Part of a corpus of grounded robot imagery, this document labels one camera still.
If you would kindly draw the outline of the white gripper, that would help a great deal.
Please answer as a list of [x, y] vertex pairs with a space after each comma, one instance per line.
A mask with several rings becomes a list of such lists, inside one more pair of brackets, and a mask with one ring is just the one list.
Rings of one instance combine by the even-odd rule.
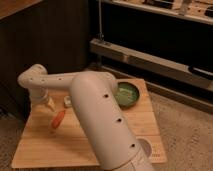
[[31, 91], [31, 102], [32, 103], [44, 103], [47, 100], [46, 106], [51, 110], [55, 111], [55, 104], [52, 98], [49, 98], [48, 91], [46, 89], [33, 89]]

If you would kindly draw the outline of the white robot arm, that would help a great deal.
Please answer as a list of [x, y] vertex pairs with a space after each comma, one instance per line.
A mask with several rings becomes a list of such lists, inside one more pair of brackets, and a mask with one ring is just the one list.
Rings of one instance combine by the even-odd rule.
[[109, 72], [82, 71], [49, 74], [35, 64], [18, 76], [30, 101], [43, 103], [50, 89], [69, 93], [71, 105], [104, 171], [155, 171], [129, 127], [115, 94], [118, 83]]

